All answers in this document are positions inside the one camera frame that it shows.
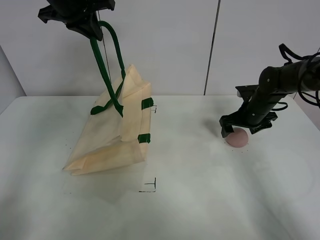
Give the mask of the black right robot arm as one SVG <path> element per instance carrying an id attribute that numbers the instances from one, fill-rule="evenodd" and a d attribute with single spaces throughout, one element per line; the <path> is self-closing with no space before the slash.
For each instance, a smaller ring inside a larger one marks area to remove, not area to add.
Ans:
<path id="1" fill-rule="evenodd" d="M 242 127 L 255 134 L 272 127 L 276 112 L 288 107 L 275 108 L 282 104 L 287 95 L 320 91 L 320 55 L 306 56 L 298 62 L 291 62 L 281 67 L 268 66 L 260 76 L 257 85 L 236 87 L 243 103 L 240 108 L 223 115 L 220 120 L 221 135 L 226 138 L 234 132 L 234 127 Z"/>

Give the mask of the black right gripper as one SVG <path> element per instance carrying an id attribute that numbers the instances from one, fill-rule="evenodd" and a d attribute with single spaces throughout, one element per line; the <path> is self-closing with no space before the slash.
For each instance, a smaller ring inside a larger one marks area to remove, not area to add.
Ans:
<path id="1" fill-rule="evenodd" d="M 234 133 L 234 126 L 247 128 L 252 135 L 271 128 L 272 121 L 278 118 L 272 112 L 278 103 L 278 95 L 263 93 L 258 85 L 237 86 L 236 90 L 243 103 L 237 111 L 220 118 L 221 136 L 226 138 Z"/>

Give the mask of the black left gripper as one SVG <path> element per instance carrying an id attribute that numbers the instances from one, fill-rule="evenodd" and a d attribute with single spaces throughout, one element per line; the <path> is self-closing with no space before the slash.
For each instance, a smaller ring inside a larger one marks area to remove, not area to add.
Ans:
<path id="1" fill-rule="evenodd" d="M 66 27 L 88 39 L 101 41 L 103 32 L 96 11 L 115 9 L 114 0 L 48 0 L 48 6 L 41 8 L 38 18 L 45 24 L 49 20 L 63 22 Z"/>

